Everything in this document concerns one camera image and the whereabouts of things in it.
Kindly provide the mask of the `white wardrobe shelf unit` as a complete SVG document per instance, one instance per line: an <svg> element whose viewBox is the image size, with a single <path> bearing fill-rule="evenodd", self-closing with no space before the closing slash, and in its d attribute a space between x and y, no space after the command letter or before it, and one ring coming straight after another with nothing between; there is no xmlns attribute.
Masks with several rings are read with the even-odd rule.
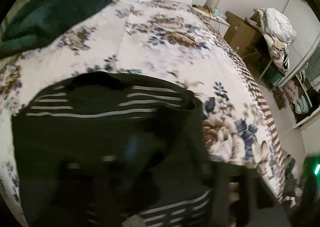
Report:
<svg viewBox="0 0 320 227"><path fill-rule="evenodd" d="M319 48L305 66L282 87L293 113L293 126L299 127L319 112Z"/></svg>

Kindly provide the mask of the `floral bed blanket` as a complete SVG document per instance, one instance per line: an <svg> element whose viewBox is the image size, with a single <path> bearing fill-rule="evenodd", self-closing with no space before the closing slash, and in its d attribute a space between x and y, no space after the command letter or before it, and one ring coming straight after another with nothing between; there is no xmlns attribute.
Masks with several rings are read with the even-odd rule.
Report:
<svg viewBox="0 0 320 227"><path fill-rule="evenodd" d="M242 58L191 6L115 0L52 44L1 61L1 195L21 226L11 116L49 85L102 70L142 74L191 90L213 122L210 154L253 166L282 200L285 169L276 124Z"/></svg>

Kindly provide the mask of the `white bedside table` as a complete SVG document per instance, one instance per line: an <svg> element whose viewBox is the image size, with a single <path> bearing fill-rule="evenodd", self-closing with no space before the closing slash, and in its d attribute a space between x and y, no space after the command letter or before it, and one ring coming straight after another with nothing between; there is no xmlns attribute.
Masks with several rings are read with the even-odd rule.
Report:
<svg viewBox="0 0 320 227"><path fill-rule="evenodd" d="M210 21L229 26L226 17L217 8L219 3L220 0L206 0L204 5L193 4L192 7Z"/></svg>

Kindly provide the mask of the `brown cardboard box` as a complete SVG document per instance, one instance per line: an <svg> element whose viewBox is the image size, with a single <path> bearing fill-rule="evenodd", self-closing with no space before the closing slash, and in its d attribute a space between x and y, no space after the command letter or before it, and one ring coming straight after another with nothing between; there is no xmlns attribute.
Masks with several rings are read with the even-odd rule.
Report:
<svg viewBox="0 0 320 227"><path fill-rule="evenodd" d="M254 51L254 44L261 37L261 32L248 21L227 11L225 13L229 28L224 35L225 41L241 57Z"/></svg>

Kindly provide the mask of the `dark green folded blanket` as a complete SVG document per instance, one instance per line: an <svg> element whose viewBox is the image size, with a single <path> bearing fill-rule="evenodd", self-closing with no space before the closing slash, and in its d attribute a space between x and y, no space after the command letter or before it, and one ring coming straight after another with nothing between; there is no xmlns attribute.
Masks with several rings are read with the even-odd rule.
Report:
<svg viewBox="0 0 320 227"><path fill-rule="evenodd" d="M31 0L15 14L1 39L1 58L45 47L113 0Z"/></svg>

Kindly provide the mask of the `black striped garment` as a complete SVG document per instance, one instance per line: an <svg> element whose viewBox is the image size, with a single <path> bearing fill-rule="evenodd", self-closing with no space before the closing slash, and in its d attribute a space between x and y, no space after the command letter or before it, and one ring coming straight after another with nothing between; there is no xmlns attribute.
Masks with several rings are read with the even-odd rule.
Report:
<svg viewBox="0 0 320 227"><path fill-rule="evenodd" d="M148 76L93 72L43 89L11 118L28 225L202 222L203 117L193 92Z"/></svg>

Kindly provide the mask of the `pile of white clothes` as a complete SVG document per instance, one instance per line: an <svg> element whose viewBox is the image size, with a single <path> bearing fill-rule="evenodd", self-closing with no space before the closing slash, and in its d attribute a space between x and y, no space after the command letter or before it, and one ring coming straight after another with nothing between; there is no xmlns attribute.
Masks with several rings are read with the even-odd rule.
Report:
<svg viewBox="0 0 320 227"><path fill-rule="evenodd" d="M259 27L274 64L286 73L290 67L288 47L295 41L296 31L289 19L277 9L255 8L253 11L249 19Z"/></svg>

